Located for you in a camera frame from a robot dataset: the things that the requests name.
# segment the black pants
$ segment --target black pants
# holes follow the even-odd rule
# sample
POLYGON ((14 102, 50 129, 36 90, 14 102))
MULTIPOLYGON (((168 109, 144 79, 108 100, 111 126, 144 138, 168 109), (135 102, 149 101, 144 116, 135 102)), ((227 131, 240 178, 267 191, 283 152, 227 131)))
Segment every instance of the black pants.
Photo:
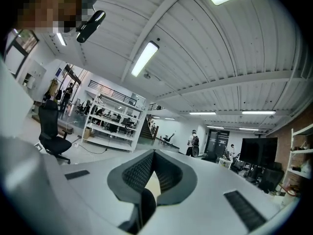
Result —
POLYGON ((191 156, 194 158, 194 155, 192 154, 192 147, 188 147, 186 156, 191 156))
POLYGON ((65 108, 67 107, 68 102, 69 102, 69 98, 63 97, 62 103, 60 105, 60 112, 65 111, 65 108))

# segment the backpack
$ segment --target backpack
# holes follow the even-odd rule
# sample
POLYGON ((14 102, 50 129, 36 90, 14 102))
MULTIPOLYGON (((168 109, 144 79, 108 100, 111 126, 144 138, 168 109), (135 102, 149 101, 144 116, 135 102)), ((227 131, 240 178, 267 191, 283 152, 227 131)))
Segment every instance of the backpack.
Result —
POLYGON ((198 136, 194 136, 194 138, 191 141, 191 144, 193 146, 199 146, 199 138, 198 138, 198 136))

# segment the white desk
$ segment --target white desk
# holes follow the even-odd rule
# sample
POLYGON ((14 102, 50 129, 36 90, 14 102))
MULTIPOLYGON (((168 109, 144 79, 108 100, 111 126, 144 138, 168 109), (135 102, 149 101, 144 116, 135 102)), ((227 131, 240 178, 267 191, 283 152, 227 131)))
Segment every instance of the white desk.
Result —
POLYGON ((221 159, 219 161, 219 165, 222 165, 223 163, 228 165, 228 169, 230 169, 230 165, 233 163, 232 161, 226 160, 226 159, 221 159))

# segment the computer monitor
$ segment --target computer monitor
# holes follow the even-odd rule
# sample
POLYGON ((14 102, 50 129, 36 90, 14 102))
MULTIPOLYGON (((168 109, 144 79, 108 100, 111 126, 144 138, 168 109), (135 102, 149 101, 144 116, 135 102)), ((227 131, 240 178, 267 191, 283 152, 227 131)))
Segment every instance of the computer monitor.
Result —
POLYGON ((275 161, 277 140, 277 138, 243 139, 239 159, 261 167, 269 167, 275 161))

